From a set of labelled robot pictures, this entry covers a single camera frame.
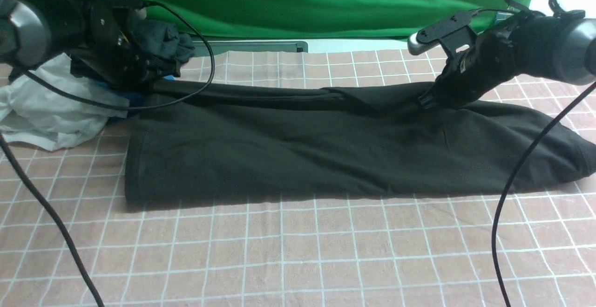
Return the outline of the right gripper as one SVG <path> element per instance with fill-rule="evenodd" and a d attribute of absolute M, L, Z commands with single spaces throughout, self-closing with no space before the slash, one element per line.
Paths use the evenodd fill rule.
<path fill-rule="evenodd" d="M 462 108 L 513 78 L 516 72 L 513 27 L 490 27 L 448 58 L 434 84 L 417 98 L 421 110 Z"/>

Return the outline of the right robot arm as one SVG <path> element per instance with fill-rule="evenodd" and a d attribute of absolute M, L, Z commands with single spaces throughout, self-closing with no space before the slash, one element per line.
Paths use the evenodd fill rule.
<path fill-rule="evenodd" d="M 459 11 L 408 38 L 412 55 L 438 45 L 447 55 L 441 74 L 418 98 L 421 109 L 462 108 L 518 75 L 573 85 L 595 80 L 595 20 L 584 11 L 521 11 L 477 34 L 470 23 L 480 12 Z"/>

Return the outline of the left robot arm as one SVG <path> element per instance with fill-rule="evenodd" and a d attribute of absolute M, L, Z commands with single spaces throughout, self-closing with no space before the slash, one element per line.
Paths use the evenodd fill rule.
<path fill-rule="evenodd" d="M 53 57 L 72 58 L 70 73 L 115 90 L 141 91 L 179 76 L 177 60 L 156 55 L 134 35 L 144 0 L 1 0 L 1 62 L 24 71 Z"/>

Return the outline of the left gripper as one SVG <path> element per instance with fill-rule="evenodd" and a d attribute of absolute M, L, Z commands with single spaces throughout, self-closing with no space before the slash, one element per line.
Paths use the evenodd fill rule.
<path fill-rule="evenodd" d="M 70 50 L 70 74 L 103 82 L 115 90 L 142 90 L 164 76 L 179 76 L 177 60 L 156 55 L 134 36 L 145 0 L 84 0 L 84 44 Z"/>

